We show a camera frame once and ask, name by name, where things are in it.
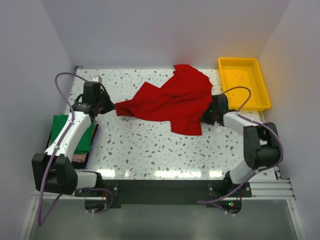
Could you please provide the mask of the red t shirt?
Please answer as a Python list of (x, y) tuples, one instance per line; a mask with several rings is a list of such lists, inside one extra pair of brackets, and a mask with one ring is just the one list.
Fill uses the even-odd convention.
[(187, 64), (174, 66), (173, 76), (161, 87), (144, 82), (134, 97), (115, 105), (118, 116), (163, 122), (185, 136), (202, 135), (201, 116), (212, 102), (209, 77)]

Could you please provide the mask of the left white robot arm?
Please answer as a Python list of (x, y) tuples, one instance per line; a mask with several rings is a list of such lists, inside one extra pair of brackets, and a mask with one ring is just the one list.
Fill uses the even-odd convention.
[(99, 196), (104, 190), (104, 184), (99, 181), (100, 174), (75, 170), (72, 158), (95, 118), (114, 110), (115, 105), (98, 81), (83, 84), (80, 100), (70, 106), (66, 123), (52, 144), (31, 160), (35, 187), (41, 193), (71, 195), (76, 190), (86, 189), (92, 196)]

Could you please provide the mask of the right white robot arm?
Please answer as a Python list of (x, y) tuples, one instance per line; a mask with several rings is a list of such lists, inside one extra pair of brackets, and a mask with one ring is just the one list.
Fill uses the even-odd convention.
[(235, 196), (260, 170), (272, 168), (283, 159), (276, 125), (272, 122), (256, 122), (230, 110), (225, 94), (212, 96), (212, 101), (200, 120), (209, 125), (217, 123), (243, 137), (243, 160), (226, 172), (223, 180), (208, 184), (211, 198)]

